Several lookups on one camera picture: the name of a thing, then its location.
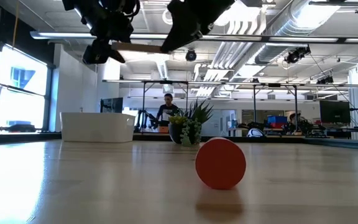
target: red cylinder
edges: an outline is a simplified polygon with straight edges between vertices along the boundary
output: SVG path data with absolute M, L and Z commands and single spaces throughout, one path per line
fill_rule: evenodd
M 200 147 L 196 156 L 198 177 L 212 189 L 229 190 L 246 172 L 246 157 L 232 141 L 213 138 Z

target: plant pot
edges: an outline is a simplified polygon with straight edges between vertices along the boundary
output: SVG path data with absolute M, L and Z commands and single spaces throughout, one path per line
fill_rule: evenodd
M 183 125 L 182 124 L 169 124 L 169 136 L 171 137 L 172 141 L 177 143 L 177 144 L 181 144 L 181 137 L 180 135 L 182 134 L 182 129 L 183 129 Z M 190 126 L 190 130 L 189 130 L 189 140 L 192 144 L 195 143 L 195 134 L 196 131 L 194 129 L 194 126 L 191 125 Z

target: dark shirt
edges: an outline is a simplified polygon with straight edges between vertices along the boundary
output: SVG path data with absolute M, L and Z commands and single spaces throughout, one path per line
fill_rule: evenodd
M 169 117 L 172 113 L 175 113 L 177 111 L 178 107 L 176 105 L 161 105 L 160 109 L 158 110 L 157 117 L 161 116 L 161 126 L 168 126 L 169 124 Z

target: person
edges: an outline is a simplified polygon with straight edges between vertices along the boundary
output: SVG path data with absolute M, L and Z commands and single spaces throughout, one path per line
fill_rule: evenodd
M 172 104 L 173 97 L 172 94 L 167 93 L 164 96 L 165 104 L 160 106 L 160 109 L 157 113 L 157 120 L 160 120 L 160 126 L 168 126 L 169 124 L 169 117 L 171 117 L 171 114 L 175 113 L 176 110 L 178 110 L 178 107 L 176 105 Z

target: security camera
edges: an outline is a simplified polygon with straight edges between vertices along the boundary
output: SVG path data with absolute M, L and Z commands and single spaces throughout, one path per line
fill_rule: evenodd
M 197 54 L 193 49 L 189 49 L 186 54 L 186 61 L 188 62 L 194 62 L 197 58 Z

